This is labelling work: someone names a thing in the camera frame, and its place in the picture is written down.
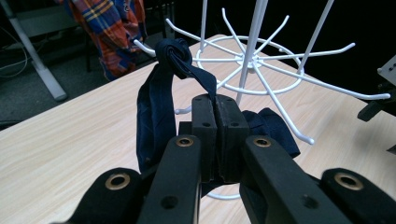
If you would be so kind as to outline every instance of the gray carpet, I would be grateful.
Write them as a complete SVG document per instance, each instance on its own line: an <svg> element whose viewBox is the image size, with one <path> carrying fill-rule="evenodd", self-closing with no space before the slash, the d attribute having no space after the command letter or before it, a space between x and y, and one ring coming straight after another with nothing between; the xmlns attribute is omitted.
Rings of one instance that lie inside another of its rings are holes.
<svg viewBox="0 0 396 224"><path fill-rule="evenodd" d="M23 63L0 70L0 122L29 119L108 83L103 76L103 69L98 62L95 49L91 50L92 70L87 71L84 35L84 31L80 28L60 32L48 37L49 41L38 52L43 63L68 94L64 101L56 102L52 98L30 61L15 77L9 76L20 71ZM167 27L167 37L174 38L174 33L171 33L169 27ZM150 35L147 43L154 47L161 39L163 39L162 34ZM0 68L22 60L24 55L21 50L2 50ZM140 62L147 60L145 54L139 58ZM138 63L138 68L148 63L153 61Z"/></svg>

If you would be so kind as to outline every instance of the wooden table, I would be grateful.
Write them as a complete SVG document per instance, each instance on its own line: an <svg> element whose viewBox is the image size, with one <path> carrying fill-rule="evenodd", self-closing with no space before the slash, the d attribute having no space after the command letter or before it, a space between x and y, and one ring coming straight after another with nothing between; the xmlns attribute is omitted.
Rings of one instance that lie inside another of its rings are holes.
<svg viewBox="0 0 396 224"><path fill-rule="evenodd" d="M233 41L220 43L237 50ZM195 54L198 46L192 46ZM202 57L221 56L206 48ZM293 68L273 62L290 71ZM236 65L207 63L218 78ZM34 118L0 132L0 218L2 223L51 223L66 221L92 182L103 172L126 167L138 170L135 158L136 97L153 64L59 105ZM262 70L276 89L294 78ZM237 85L238 78L232 83ZM249 75L247 89L263 89ZM175 77L175 106L184 108L203 89L192 79ZM220 94L236 96L220 89ZM387 151L396 144L396 118L380 112L369 122L357 119L365 103L353 97L303 82L278 95L300 131L313 137L311 146L296 139L302 154L295 160L309 174L321 177L324 170L343 167L358 172L396 199L396 155ZM269 96L244 95L241 110L277 111ZM191 114L177 115L191 120ZM237 193L238 187L217 189ZM220 201L204 197L201 223L249 223L241 200Z"/></svg>

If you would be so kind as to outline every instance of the floor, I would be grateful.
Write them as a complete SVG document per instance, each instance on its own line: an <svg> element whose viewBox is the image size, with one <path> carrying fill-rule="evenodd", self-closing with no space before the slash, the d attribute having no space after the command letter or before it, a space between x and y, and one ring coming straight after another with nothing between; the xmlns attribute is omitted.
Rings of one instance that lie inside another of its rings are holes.
<svg viewBox="0 0 396 224"><path fill-rule="evenodd" d="M175 36L169 27L166 33L167 38ZM49 35L35 42L41 60L68 94L67 99L61 102L56 102L52 98L30 64L30 60L24 67L25 55L20 49L11 48L1 51L0 124L29 119L108 83L98 62L95 49L92 50L91 55L92 70L87 71L84 35L84 31L77 28ZM150 35L147 44L155 46L155 43L161 39L163 39L162 34ZM147 56L143 54L139 60L147 61ZM141 63L137 69L148 63L153 63L153 61Z"/></svg>

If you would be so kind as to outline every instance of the light wood tabletop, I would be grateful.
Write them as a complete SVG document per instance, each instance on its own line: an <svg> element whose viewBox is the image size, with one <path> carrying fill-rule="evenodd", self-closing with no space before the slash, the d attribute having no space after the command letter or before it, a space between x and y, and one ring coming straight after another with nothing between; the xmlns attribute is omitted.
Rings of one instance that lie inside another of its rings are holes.
<svg viewBox="0 0 396 224"><path fill-rule="evenodd" d="M219 44L238 50L233 41ZM191 47L193 55L198 47ZM211 47L205 48L202 57L233 58ZM278 61L271 64L295 71ZM238 65L205 63L204 67L222 79ZM116 167L138 171L136 97L153 66L0 132L1 223L66 221L100 174ZM295 81L268 69L262 68L262 73L275 90ZM237 86L239 77L230 83ZM248 75L246 88L264 90L253 74ZM176 108L189 106L191 99L202 93L205 91L195 80L174 78ZM218 93L236 96L223 88ZM396 145L395 117L380 112L364 122L357 115L366 103L307 82L277 97L296 127L316 141L309 145L296 138L301 155L295 161L307 173L321 177L327 169L347 168L364 175L396 199L396 155L387 151ZM278 112L269 96L243 95L239 106L255 112L270 107ZM177 121L191 120L191 114L176 117ZM237 192L237 185L216 189L220 194ZM204 197L200 210L201 223L249 223L240 199L220 201Z"/></svg>

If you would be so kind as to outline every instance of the plaid shirt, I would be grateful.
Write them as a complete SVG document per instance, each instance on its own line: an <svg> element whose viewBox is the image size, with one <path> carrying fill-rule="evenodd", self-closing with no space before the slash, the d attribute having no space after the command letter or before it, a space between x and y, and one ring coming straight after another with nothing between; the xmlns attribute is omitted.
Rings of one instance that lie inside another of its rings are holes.
<svg viewBox="0 0 396 224"><path fill-rule="evenodd" d="M90 35L109 80L135 70L141 52L134 40L147 36L143 0L54 0Z"/></svg>

